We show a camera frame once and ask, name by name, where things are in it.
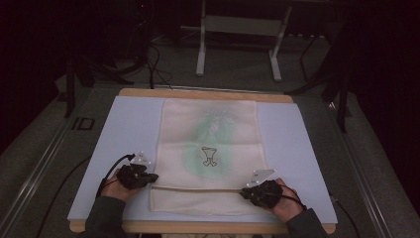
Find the gray carpet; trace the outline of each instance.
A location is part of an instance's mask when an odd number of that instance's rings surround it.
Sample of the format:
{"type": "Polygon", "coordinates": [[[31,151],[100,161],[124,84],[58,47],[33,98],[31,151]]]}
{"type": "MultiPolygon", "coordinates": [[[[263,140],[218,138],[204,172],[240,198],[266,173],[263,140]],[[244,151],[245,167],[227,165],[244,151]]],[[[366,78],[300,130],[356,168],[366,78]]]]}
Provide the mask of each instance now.
{"type": "MultiPolygon", "coordinates": [[[[205,75],[196,77],[196,40],[196,36],[192,36],[185,38],[178,46],[156,44],[159,50],[157,69],[172,74],[168,83],[174,88],[201,87],[281,93],[305,83],[298,57],[308,42],[300,38],[287,38],[281,45],[278,59],[283,82],[272,81],[265,47],[257,44],[254,48],[244,48],[233,44],[231,47],[234,49],[228,50],[226,44],[216,41],[210,42],[207,47],[205,75]]],[[[309,71],[314,71],[327,51],[328,45],[318,40],[305,58],[309,71]]],[[[151,50],[150,58],[155,61],[158,58],[157,52],[151,50]]],[[[169,74],[161,72],[160,75],[169,80],[169,74]]],[[[149,80],[146,68],[126,76],[137,87],[147,85],[149,80]]],[[[155,80],[160,80],[157,73],[155,80]]],[[[22,216],[18,215],[16,226],[11,227],[8,237],[35,237],[53,194],[66,174],[94,151],[112,101],[122,87],[125,86],[104,78],[98,78],[92,89],[78,87],[79,104],[71,118],[63,119],[65,105],[53,101],[3,153],[0,160],[2,218],[13,205],[21,185],[37,162],[47,153],[52,158],[42,182],[22,210],[22,216]],[[76,118],[94,119],[93,129],[72,129],[76,118]],[[56,142],[57,146],[52,148],[51,141],[56,142]]],[[[420,234],[419,218],[399,185],[357,99],[354,95],[350,97],[349,111],[352,117],[346,119],[349,132],[344,135],[335,124],[334,110],[329,109],[319,97],[322,89],[323,86],[314,88],[293,99],[301,109],[327,187],[355,219],[362,237],[417,237],[420,234]],[[361,177],[362,183],[365,182],[367,186],[361,186],[361,177]],[[371,189],[374,201],[383,215],[387,228],[385,235],[378,232],[375,219],[372,219],[369,208],[371,197],[365,195],[366,188],[371,189]]],[[[66,216],[86,167],[87,163],[82,164],[64,184],[41,237],[76,236],[68,229],[66,216]]],[[[331,237],[356,237],[346,214],[337,204],[335,209],[339,224],[331,237]]]]}

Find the beige fabric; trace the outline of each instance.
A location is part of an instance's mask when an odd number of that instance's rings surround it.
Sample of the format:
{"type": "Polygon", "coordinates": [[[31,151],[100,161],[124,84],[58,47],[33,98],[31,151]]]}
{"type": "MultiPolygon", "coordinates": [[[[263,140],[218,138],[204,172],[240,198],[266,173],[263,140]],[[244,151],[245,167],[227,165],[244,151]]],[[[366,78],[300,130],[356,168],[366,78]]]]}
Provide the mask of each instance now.
{"type": "Polygon", "coordinates": [[[253,170],[264,169],[255,102],[167,99],[163,104],[155,169],[159,178],[151,191],[153,211],[264,212],[229,192],[244,187],[253,170]],[[216,192],[220,189],[228,192],[216,192]]]}

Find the hand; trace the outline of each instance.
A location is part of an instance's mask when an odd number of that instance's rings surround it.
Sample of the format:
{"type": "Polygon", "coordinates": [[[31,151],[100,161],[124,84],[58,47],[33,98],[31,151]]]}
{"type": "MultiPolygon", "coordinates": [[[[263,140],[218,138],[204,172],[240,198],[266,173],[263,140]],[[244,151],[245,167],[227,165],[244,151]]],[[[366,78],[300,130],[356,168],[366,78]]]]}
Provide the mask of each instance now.
{"type": "MultiPolygon", "coordinates": [[[[287,187],[284,181],[281,178],[275,180],[283,188],[283,195],[291,196],[293,198],[299,199],[296,195],[295,190],[287,187]]],[[[278,217],[282,222],[287,222],[294,216],[298,215],[303,211],[302,206],[287,198],[281,198],[278,204],[270,210],[275,216],[278,217]]]]}
{"type": "Polygon", "coordinates": [[[101,191],[101,196],[110,196],[127,202],[143,188],[141,187],[132,190],[125,188],[117,179],[118,171],[119,170],[117,170],[111,178],[106,180],[101,191]]]}

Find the person's left hand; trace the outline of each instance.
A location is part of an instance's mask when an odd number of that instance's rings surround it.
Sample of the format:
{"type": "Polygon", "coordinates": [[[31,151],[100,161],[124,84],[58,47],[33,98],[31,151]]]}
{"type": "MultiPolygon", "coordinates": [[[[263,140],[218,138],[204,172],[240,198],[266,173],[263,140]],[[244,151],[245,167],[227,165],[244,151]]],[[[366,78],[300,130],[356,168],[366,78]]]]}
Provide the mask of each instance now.
{"type": "Polygon", "coordinates": [[[101,196],[110,196],[125,202],[129,201],[134,195],[139,193],[143,188],[127,189],[117,179],[117,170],[114,175],[107,179],[101,191],[101,196]]]}

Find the sleeve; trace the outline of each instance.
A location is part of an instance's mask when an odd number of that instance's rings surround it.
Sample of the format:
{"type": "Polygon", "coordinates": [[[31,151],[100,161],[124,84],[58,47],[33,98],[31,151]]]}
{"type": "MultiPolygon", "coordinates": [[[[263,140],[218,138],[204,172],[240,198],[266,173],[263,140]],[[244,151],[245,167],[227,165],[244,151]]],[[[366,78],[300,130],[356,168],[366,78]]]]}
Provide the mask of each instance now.
{"type": "Polygon", "coordinates": [[[89,217],[85,223],[85,231],[79,238],[126,238],[121,225],[126,202],[109,196],[99,196],[95,199],[89,217]]]}
{"type": "Polygon", "coordinates": [[[291,218],[286,222],[286,226],[287,231],[292,238],[329,237],[312,208],[291,218]]]}

